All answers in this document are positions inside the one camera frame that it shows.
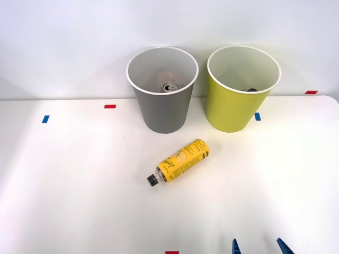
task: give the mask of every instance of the blue object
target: blue object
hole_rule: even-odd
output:
[[[282,251],[283,254],[295,254],[287,245],[286,243],[284,243],[283,240],[281,240],[280,238],[277,239],[277,242],[279,244],[279,247]]]
[[[237,243],[237,240],[233,240],[233,244],[232,244],[232,254],[242,254],[240,249],[239,249],[239,245]]]
[[[43,120],[42,120],[42,123],[47,123],[48,118],[49,118],[49,115],[45,115]]]
[[[258,112],[256,112],[254,116],[257,121],[261,121],[260,114]]]

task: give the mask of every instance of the yellow can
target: yellow can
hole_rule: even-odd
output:
[[[207,144],[201,139],[197,139],[162,161],[157,166],[155,173],[147,180],[152,186],[159,182],[170,182],[202,161],[209,153]]]

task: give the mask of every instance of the can lid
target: can lid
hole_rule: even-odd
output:
[[[165,93],[173,92],[178,90],[178,85],[172,81],[166,82],[163,86]]]
[[[155,177],[154,174],[150,175],[149,177],[147,177],[147,180],[149,182],[149,184],[153,187],[154,185],[158,184],[158,180],[157,178]]]

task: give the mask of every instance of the yellow-green bin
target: yellow-green bin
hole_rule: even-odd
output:
[[[207,69],[207,120],[224,132],[242,130],[281,78],[280,66],[271,55],[243,45],[216,50]]]

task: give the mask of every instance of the blue tape marker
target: blue tape marker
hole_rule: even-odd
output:
[[[260,114],[258,112],[256,112],[254,116],[257,121],[261,121]]]
[[[47,123],[48,118],[49,118],[49,115],[45,115],[43,120],[42,120],[42,123]]]

